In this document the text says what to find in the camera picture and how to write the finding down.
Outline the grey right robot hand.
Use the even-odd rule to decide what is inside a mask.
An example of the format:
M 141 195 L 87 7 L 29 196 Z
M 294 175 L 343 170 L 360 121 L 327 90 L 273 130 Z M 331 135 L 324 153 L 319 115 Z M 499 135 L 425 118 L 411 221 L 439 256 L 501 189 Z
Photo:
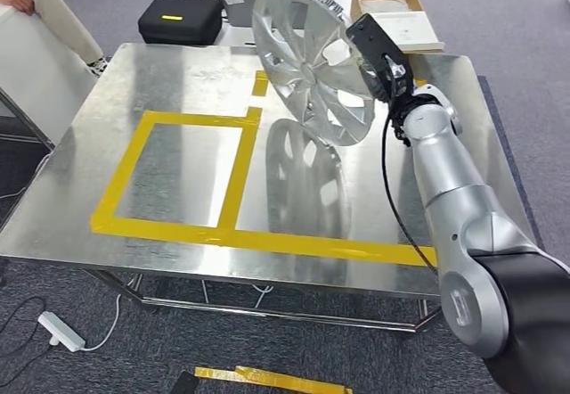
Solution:
M 378 78 L 376 71 L 361 54 L 356 57 L 356 62 L 363 83 L 372 97 L 382 103 L 388 102 L 385 78 Z

